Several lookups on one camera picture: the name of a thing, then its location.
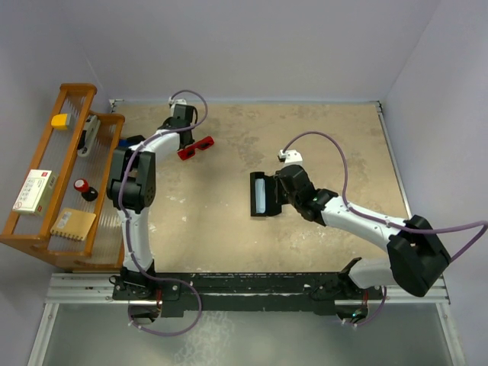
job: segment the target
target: white object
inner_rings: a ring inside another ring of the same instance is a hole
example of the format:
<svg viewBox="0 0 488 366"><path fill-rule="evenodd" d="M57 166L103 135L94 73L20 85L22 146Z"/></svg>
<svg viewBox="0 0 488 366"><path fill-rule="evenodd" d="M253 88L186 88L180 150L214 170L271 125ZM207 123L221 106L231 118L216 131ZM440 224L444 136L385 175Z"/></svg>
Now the white object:
<svg viewBox="0 0 488 366"><path fill-rule="evenodd" d="M151 263L153 263L153 254L149 246L149 208L146 207L137 214L133 210L128 210L130 216L130 244L132 245L133 254L136 256L137 263L145 270L147 270ZM134 264L131 258L131 252L127 248L127 237L125 230L125 223L127 218L125 213L121 210L117 211L120 221L122 223L122 233L124 236L124 267L129 271L138 272L139 269Z"/></svg>
<svg viewBox="0 0 488 366"><path fill-rule="evenodd" d="M388 258L363 258L352 266L349 278L359 288L397 284L393 278Z"/></svg>
<svg viewBox="0 0 488 366"><path fill-rule="evenodd" d="M399 217L389 217L383 215L382 213L377 213L355 204L350 205L363 214L405 226L405 223L403 222L405 219L401 219ZM387 244L390 242L390 236L396 235L400 232L399 229L387 227L385 224L375 223L374 221L364 219L355 213L352 213L340 196L334 197L332 200L327 202L326 208L322 211L322 218L326 225L336 227L337 229L345 230L351 234L359 236L368 242L372 242L385 252L387 251Z"/></svg>
<svg viewBox="0 0 488 366"><path fill-rule="evenodd" d="M166 156L174 154L180 148L180 135L176 132L171 132L163 135L168 130L157 130L153 135L159 136L157 139L145 144L141 152L150 151L156 154L156 164L166 159ZM144 142L132 145L129 149L135 150Z"/></svg>
<svg viewBox="0 0 488 366"><path fill-rule="evenodd" d="M289 165L302 165L303 164L303 159L302 155L296 151L296 150L287 150L283 152L283 150L280 150L278 153L278 158L280 160L284 159L284 164L283 166L289 166Z"/></svg>
<svg viewBox="0 0 488 366"><path fill-rule="evenodd" d="M144 145L141 150L141 152L150 151L155 153L156 164L166 159L167 156L176 153L180 147L180 136L178 133L171 132L162 135L162 133L167 131L168 130L157 130L153 136L157 135L158 138ZM131 146L130 149L135 150L141 144L144 143ZM147 270L151 263L153 263L153 254L151 253L149 246L149 208L146 207L142 209L139 214L133 210L127 211L129 212L130 217L129 235L133 254L136 256L137 263L139 263L144 270ZM124 267L129 271L139 271L134 264L130 256L131 253L127 247L127 234L125 230L127 218L125 217L125 213L123 211L118 210L117 213L122 224L122 233L124 236Z"/></svg>
<svg viewBox="0 0 488 366"><path fill-rule="evenodd" d="M389 217L382 213L377 213L355 204L349 204L357 211L373 217L405 226L404 219L399 217ZM337 229L347 231L375 244L378 248L387 252L387 245L390 236L400 232L399 229L389 227L384 223L375 223L352 213L345 205L342 197L334 197L327 202L326 208L322 211L323 222ZM356 263L349 272L349 277L359 288L369 288L371 286L390 286L397 284L393 279L390 260L381 259L362 259Z"/></svg>
<svg viewBox="0 0 488 366"><path fill-rule="evenodd" d="M12 210L19 214L43 216L53 196L56 180L57 174L50 170L31 169Z"/></svg>
<svg viewBox="0 0 488 366"><path fill-rule="evenodd" d="M95 137L98 133L98 128L100 127L100 120L97 116L91 115L85 121L85 126L82 132L82 141L78 145L78 156L84 158L88 156L95 144Z"/></svg>

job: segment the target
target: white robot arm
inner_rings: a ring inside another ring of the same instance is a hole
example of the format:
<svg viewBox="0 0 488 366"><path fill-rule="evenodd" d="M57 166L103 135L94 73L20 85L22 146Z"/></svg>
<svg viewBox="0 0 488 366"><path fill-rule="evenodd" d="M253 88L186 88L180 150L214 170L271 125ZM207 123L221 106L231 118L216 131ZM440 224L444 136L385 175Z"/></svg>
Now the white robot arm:
<svg viewBox="0 0 488 366"><path fill-rule="evenodd" d="M157 130L155 135L160 135L161 132L167 130ZM134 145L129 148L130 151L134 151L139 145ZM147 144L143 149L143 153L154 153L156 158L156 164L166 159L167 156L175 154L180 148L180 136L177 133L167 133L160 136L158 139L153 140ZM137 258L137 262L146 271L153 263L153 254L149 246L149 207L144 207L139 213L135 210L128 209L129 218L126 217L122 210L118 210L118 215L122 227L125 227L126 222L129 220L129 235L130 242L132 243L133 252ZM122 230L124 234L124 267L130 271L138 271L132 258L130 257L129 250L127 249L126 231Z"/></svg>
<svg viewBox="0 0 488 366"><path fill-rule="evenodd" d="M189 126L193 120L194 107L186 104L184 99L178 99L171 107L171 117L154 133L158 138L149 138L128 148L117 148L112 159L107 195L117 208L122 227L129 221L129 235L133 254L139 265L147 271L153 265L153 254L149 246L149 206L156 195L156 163L160 163L167 156L191 145L194 141L191 131L171 133L169 131ZM123 205L129 216L119 208L118 195L127 161L133 152L139 149L138 158L131 171L136 172L127 179L124 189ZM126 230L124 235L124 267L129 271L138 272L138 268L130 257L127 248Z"/></svg>
<svg viewBox="0 0 488 366"><path fill-rule="evenodd" d="M357 287L399 285L421 297L450 264L451 257L436 235L412 235L402 230L407 225L430 230L423 217L406 220L347 204L333 191L315 189L301 166L299 152L280 151L278 158L284 167L274 176L251 174L251 215L274 216L281 212L282 204L291 204L305 220L347 231L388 253L389 258L355 260L348 276ZM386 223L360 217L351 209Z"/></svg>

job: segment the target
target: white wall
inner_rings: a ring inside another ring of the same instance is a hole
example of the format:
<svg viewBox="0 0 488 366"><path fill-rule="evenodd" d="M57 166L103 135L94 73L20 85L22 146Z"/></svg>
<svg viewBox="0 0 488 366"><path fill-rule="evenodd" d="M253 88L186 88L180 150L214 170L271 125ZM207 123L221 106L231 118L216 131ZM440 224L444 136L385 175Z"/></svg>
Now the white wall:
<svg viewBox="0 0 488 366"><path fill-rule="evenodd" d="M82 48L51 0L0 4L0 230L62 82L92 82ZM108 96L98 86L96 107ZM27 364L53 268L0 244L1 364Z"/></svg>
<svg viewBox="0 0 488 366"><path fill-rule="evenodd" d="M59 0L111 98L384 98L438 0Z"/></svg>
<svg viewBox="0 0 488 366"><path fill-rule="evenodd" d="M488 218L487 5L442 0L384 104L410 205L436 227ZM473 234L441 238L454 254ZM468 363L488 364L488 237L446 278Z"/></svg>

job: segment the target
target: cable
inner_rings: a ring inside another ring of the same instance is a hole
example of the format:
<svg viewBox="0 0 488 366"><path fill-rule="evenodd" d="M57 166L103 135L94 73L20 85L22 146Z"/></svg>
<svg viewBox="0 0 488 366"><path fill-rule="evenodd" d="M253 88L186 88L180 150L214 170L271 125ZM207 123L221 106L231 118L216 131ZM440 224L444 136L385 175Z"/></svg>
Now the cable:
<svg viewBox="0 0 488 366"><path fill-rule="evenodd" d="M467 242L456 254L454 254L452 256L452 258L451 258L452 262L454 262L456 259L461 257L481 236L483 236L483 234L486 232L486 230L488 230L488 221L486 221L486 220L477 221L475 223L467 223L465 225L460 225L460 226L446 227L444 229L428 229L428 230L427 229L411 229L409 227L401 226L401 225L398 225L396 223L391 223L391 222L388 222L386 220L379 219L377 217L373 217L371 215L368 215L366 213L362 213L362 212L356 210L355 208L353 208L352 205L350 205L349 201L345 197L345 192L346 192L347 187L348 187L348 163L345 160L345 155L344 155L344 152L342 151L341 146L331 136L329 136L328 134L326 134L324 132L320 132L320 131L307 131L307 132L301 133L300 135L294 137L284 147L283 152L287 151L288 148L290 147L290 145L292 143L294 143L295 141L297 141L298 139L300 139L301 137L306 136L306 135L312 135L312 134L325 137L331 143L333 143L335 145L335 147L337 148L337 150L339 151L339 154L341 155L341 159L342 159L342 164L344 165L344 185L342 186L342 200L344 201L344 204L348 207L348 209L352 213L358 215L359 217L363 217L365 219L374 221L376 223L382 223L384 225L391 226L391 227L394 227L395 229L403 230L403 231L406 231L408 233L423 234L423 235L456 233L458 231L465 231L468 229L473 229L475 227L481 226L480 231L475 236L473 236L473 238L471 238L471 240L469 242Z"/></svg>
<svg viewBox="0 0 488 366"><path fill-rule="evenodd" d="M166 135L168 133L180 133L180 132L185 132L185 131L193 130L195 127L200 126L205 121L205 119L207 118L207 114L208 114L208 105L207 105L207 102L205 101L204 97L202 97L197 92L192 91L192 90L188 90L188 89L180 90L180 91L174 93L171 96L171 99L174 99L177 95L180 95L181 93L185 93L185 92L186 93L191 93L193 95L196 95L197 97L199 97L199 99L201 99L201 101L203 102L204 107L205 107L204 116L201 118L201 120L199 120L193 126L178 128L178 129L175 129L175 130L162 131L161 133L155 134L155 135L151 136L149 139L143 141L133 151L132 155L129 158L129 161L127 163L127 168L125 169L125 172L124 172L124 177L122 179L122 182L120 183L120 192L119 192L119 197L118 197L119 207L124 212L125 217L127 218L126 223L125 223L125 228L124 228L125 229L125 233L126 233L126 240L127 240L127 250L129 251L130 258L132 259L133 263L135 264L135 266L137 267L137 269L139 270L139 272L142 275L144 275L146 278L148 278L148 279L150 279L152 281L157 281L157 282L176 282L178 284L183 284L184 286L188 287L191 290L191 292L197 298L197 302L198 302L198 313L197 313L197 317L195 318L195 320L193 321L192 324L190 324L188 327L186 327L186 328L184 328L184 329L182 329L180 331L177 331L177 332L158 332L156 330L152 330L152 329L149 329L149 328L145 328L145 327L141 326L140 324L136 323L136 321L130 315L130 307L127 307L127 315L129 316L129 321L130 321L129 324L130 325L133 325L136 328L138 328L139 330L142 330L144 332L153 334L155 336L161 336L161 337L179 336L179 335L184 334L187 331L193 329L197 325L198 320L200 320L200 318L201 318L201 314L202 314L201 298L200 298L200 295L198 294L198 292L194 289L194 287L191 286L188 282L183 281L183 280L180 280L180 279L177 279L177 278L158 278L158 277L154 277L154 276L148 274L144 270L144 268L141 267L141 265L137 261L136 256L133 253L132 243L130 242L130 215L129 215L129 211L127 211L127 209L122 204L122 200L123 200L123 196L124 196L125 184L127 183L127 179L129 178L129 173L130 173L130 169L132 168L132 164L134 163L134 160L136 159L136 156L139 153L139 151L141 149L143 149L144 147L146 147L146 144L147 143L150 143L150 142L152 142L152 141L154 141L154 140L156 140L156 139L160 138L161 136L164 136L164 135Z"/></svg>
<svg viewBox="0 0 488 366"><path fill-rule="evenodd" d="M368 324L370 321L372 321L374 318L376 318L378 315L380 315L380 312L382 311L384 307L384 303L387 301L387 287L383 286L383 297L381 298L380 306L372 313L366 320L362 323L357 323L353 324L353 326L365 326Z"/></svg>

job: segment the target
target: glass panel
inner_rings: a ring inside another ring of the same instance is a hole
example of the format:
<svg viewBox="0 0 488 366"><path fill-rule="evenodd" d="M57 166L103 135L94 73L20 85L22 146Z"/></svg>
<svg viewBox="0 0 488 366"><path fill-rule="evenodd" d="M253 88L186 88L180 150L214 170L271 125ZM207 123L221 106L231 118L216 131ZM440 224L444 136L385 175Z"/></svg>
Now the glass panel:
<svg viewBox="0 0 488 366"><path fill-rule="evenodd" d="M149 327L175 331L194 316ZM389 304L359 329L312 313L208 312L192 331L164 339L127 324L127 305L61 305L43 364L451 364L434 304Z"/></svg>

